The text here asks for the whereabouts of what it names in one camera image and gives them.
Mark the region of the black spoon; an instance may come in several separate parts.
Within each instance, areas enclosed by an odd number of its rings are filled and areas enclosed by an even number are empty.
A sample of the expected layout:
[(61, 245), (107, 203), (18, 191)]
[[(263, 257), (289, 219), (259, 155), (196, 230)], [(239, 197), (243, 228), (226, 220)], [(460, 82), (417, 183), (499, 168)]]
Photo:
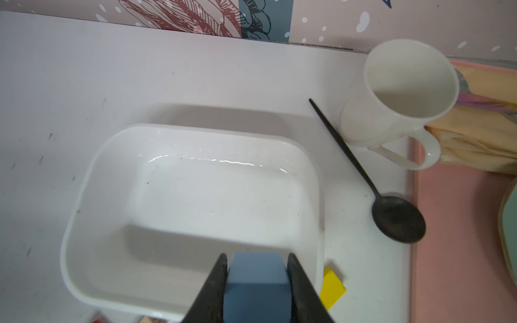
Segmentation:
[(371, 212), (372, 219), (377, 228), (390, 239), (404, 244), (414, 244), (422, 240), (426, 233), (426, 222), (418, 208), (404, 198), (394, 195), (381, 195), (351, 149), (324, 113), (313, 99), (310, 98), (308, 101), (337, 142), (337, 145), (374, 193), (375, 199)]

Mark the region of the small yellow cube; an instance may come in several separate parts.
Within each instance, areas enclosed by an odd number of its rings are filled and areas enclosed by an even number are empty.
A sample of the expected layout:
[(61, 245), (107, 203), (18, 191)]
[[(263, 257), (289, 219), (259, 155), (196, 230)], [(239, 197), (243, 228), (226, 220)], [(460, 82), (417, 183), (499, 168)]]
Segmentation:
[(324, 308), (329, 311), (346, 291), (347, 289), (339, 277), (331, 268), (327, 267), (324, 270), (323, 283), (319, 295)]

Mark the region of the light wooden block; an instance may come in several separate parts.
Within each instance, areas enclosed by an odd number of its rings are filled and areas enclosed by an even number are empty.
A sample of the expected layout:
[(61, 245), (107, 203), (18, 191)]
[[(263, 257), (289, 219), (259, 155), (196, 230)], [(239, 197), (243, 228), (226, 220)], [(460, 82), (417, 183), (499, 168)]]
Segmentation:
[(159, 318), (145, 316), (139, 321), (139, 323), (168, 323), (168, 321)]

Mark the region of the white ceramic mug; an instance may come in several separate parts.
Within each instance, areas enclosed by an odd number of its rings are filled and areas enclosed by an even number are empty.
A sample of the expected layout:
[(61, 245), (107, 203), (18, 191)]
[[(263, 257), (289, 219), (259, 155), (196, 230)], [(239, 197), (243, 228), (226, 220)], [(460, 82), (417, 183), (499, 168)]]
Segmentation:
[[(367, 148), (408, 170), (425, 170), (441, 156), (425, 126), (447, 114), (459, 96), (452, 63), (417, 40), (389, 40), (373, 48), (355, 78), (341, 111), (339, 133), (352, 146)], [(420, 163), (384, 145), (403, 137), (424, 148)]]

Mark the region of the yellow folded napkin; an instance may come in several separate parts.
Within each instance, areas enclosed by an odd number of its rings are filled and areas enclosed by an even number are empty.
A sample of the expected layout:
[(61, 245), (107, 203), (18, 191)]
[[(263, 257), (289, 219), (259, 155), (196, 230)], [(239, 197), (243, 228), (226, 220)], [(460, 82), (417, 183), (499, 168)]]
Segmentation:
[[(516, 103), (516, 71), (454, 61), (474, 94)], [(456, 105), (427, 125), (442, 149), (440, 161), (516, 174), (516, 123), (502, 113)]]

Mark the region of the iridescent cutlery on napkin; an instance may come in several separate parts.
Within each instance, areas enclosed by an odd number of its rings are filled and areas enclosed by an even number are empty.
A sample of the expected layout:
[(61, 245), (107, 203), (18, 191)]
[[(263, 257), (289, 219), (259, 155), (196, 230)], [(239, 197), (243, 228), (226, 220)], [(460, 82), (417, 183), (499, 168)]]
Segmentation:
[(516, 104), (474, 94), (470, 91), (465, 76), (458, 69), (456, 69), (456, 74), (459, 79), (460, 86), (459, 96), (457, 99), (458, 104), (470, 106), (472, 108), (492, 110), (499, 113), (516, 114)]

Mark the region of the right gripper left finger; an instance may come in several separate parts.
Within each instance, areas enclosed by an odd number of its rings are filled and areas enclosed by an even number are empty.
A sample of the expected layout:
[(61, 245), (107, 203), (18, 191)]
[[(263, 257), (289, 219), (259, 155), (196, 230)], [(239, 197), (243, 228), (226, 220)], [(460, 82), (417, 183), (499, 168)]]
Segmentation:
[(228, 277), (228, 257), (219, 255), (182, 323), (223, 322), (223, 298)]

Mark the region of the blue cube block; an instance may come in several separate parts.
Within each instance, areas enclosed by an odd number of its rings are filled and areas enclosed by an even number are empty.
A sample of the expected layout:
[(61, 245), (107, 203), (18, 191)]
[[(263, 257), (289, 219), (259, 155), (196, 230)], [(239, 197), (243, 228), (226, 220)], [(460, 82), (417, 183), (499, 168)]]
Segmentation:
[(292, 288), (281, 254), (233, 254), (223, 296), (224, 322), (290, 322)]

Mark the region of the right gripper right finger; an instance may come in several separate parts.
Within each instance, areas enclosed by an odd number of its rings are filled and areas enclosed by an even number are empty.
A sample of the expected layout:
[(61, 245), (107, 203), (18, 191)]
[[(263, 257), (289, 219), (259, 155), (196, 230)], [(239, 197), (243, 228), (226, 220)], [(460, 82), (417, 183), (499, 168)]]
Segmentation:
[(288, 256), (287, 272), (292, 290), (292, 323), (334, 323), (313, 288), (297, 256)]

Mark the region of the green flower plate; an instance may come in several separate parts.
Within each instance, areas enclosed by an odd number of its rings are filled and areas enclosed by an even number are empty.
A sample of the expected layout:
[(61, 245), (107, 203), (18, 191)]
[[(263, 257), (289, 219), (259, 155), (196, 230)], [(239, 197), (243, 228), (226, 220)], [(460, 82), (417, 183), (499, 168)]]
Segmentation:
[(499, 207), (498, 231), (504, 261), (516, 285), (516, 178), (505, 192)]

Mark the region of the white plastic tray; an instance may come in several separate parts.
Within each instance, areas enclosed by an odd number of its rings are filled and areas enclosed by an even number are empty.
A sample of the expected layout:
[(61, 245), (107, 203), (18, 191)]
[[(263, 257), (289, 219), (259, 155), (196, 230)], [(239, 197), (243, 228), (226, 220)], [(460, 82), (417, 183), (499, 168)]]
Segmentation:
[(285, 137), (137, 124), (107, 139), (60, 252), (63, 281), (100, 308), (180, 321), (220, 254), (295, 254), (323, 280), (320, 172)]

